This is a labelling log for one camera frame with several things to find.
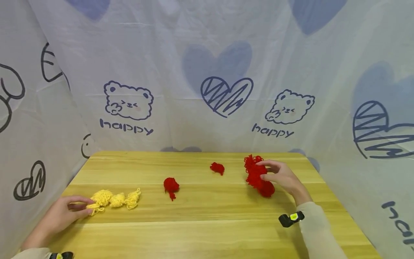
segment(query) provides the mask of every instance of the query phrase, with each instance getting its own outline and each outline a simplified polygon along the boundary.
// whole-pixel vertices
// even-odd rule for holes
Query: yellow button
[[[295,214],[290,215],[290,219],[291,220],[297,220],[298,219],[298,214],[295,213]]]

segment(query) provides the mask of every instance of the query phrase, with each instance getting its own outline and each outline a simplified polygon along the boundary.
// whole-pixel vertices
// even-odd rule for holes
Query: red yarn ball
[[[210,169],[220,175],[223,175],[224,173],[224,166],[222,164],[217,164],[216,162],[211,164]]]
[[[174,192],[178,191],[180,188],[180,185],[176,182],[176,180],[172,177],[168,177],[164,180],[164,189],[165,192],[168,192],[170,194],[170,198],[172,201],[176,198]]]
[[[262,187],[258,191],[263,197],[270,198],[274,194],[274,186],[271,182],[262,180]]]
[[[267,174],[267,169],[264,165],[256,165],[257,162],[263,161],[260,156],[249,155],[244,158],[244,167],[248,173],[246,182],[253,188],[257,189],[263,197],[271,197],[274,193],[274,186],[271,182],[263,181],[260,175]]]

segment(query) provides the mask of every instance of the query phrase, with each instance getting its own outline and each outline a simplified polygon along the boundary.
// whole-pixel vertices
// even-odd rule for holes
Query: yellow yarn
[[[91,200],[100,206],[107,206],[113,194],[109,190],[100,190],[92,195]]]
[[[91,216],[97,214],[100,211],[104,211],[105,210],[104,207],[99,206],[99,204],[97,204],[97,203],[89,204],[89,205],[86,206],[86,208],[92,208],[92,209],[94,209],[92,211],[92,213],[91,213]]]
[[[125,204],[125,194],[123,192],[112,196],[112,198],[109,200],[109,206],[112,208],[122,207],[122,205],[124,204]]]
[[[136,191],[130,192],[128,197],[125,199],[125,204],[128,210],[132,210],[138,205],[138,199],[141,195],[141,189],[138,188]]]

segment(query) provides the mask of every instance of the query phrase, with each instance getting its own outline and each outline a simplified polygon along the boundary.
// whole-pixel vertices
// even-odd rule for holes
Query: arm
[[[309,259],[347,259],[331,233],[330,224],[322,207],[316,205],[305,187],[294,199],[297,211],[305,218],[299,222],[303,240],[308,248]]]
[[[90,215],[92,210],[86,209],[86,205],[92,203],[93,200],[82,196],[59,198],[23,242],[21,252],[12,259],[49,259],[52,253],[47,246],[53,236],[74,221]]]
[[[323,209],[313,202],[306,187],[290,168],[285,163],[273,160],[261,161],[256,165],[269,167],[267,171],[274,174],[262,174],[262,180],[278,183],[295,199],[297,211],[302,211],[305,215],[299,226],[308,248],[309,259],[347,259],[331,233]]]

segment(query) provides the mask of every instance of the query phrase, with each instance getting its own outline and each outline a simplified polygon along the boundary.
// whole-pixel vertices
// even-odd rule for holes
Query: hand
[[[64,230],[74,221],[90,215],[92,209],[86,209],[86,205],[93,203],[93,200],[83,196],[60,197],[26,238],[22,250],[46,247],[53,235]]]
[[[287,193],[293,196],[297,206],[312,201],[306,187],[285,163],[264,160],[256,163],[256,165],[267,166],[267,171],[273,174],[262,174],[260,176],[262,180],[279,184]]]

